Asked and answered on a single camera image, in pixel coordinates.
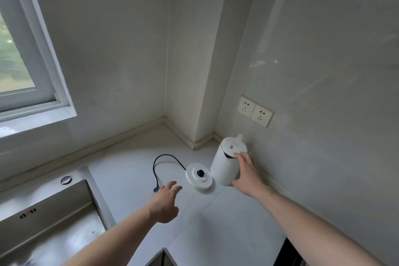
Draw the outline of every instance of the forearm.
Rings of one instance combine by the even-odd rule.
[[[310,265],[381,266],[371,254],[307,209],[264,186],[255,198]]]
[[[150,209],[144,206],[96,238],[63,266],[125,266],[155,223]]]

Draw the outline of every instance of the window pane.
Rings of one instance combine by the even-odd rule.
[[[0,94],[35,88],[0,13]]]

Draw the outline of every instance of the kettle lid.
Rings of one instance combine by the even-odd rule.
[[[223,152],[234,157],[234,153],[247,152],[247,146],[243,143],[243,136],[239,134],[237,137],[227,137],[220,143]]]

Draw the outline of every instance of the hand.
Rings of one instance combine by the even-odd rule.
[[[179,208],[174,206],[174,202],[177,193],[182,190],[182,187],[176,186],[172,189],[172,186],[176,183],[176,181],[171,181],[167,183],[166,186],[161,186],[159,190],[152,195],[147,204],[150,215],[159,223],[169,223],[176,218],[179,213]]]
[[[240,162],[240,178],[233,181],[233,186],[243,194],[256,198],[257,194],[265,188],[261,176],[247,153],[235,153],[234,156]]]

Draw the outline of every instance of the person's left hand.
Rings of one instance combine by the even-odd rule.
[[[174,206],[174,203],[176,195],[182,190],[182,187],[176,186],[172,189],[176,183],[176,181],[171,181],[166,186],[161,186],[147,203],[151,216],[159,223],[169,223],[179,213],[179,208]]]

